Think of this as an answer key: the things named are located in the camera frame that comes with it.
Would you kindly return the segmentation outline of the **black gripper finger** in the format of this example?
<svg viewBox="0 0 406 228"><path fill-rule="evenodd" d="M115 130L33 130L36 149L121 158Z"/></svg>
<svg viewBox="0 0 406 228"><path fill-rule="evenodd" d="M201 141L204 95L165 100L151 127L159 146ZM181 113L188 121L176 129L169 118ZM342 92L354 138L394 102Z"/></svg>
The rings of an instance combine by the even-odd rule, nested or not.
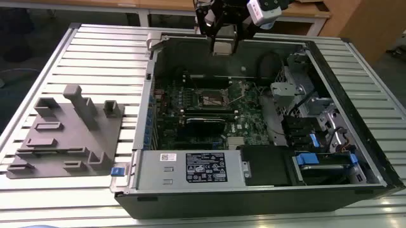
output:
<svg viewBox="0 0 406 228"><path fill-rule="evenodd" d="M240 22L234 25L234 44L232 44L232 53L236 52L239 42L254 37L254 23Z"/></svg>
<svg viewBox="0 0 406 228"><path fill-rule="evenodd" d="M213 51L216 34L221 28L219 0L195 0L193 8L200 34L209 41L209 52Z"/></svg>

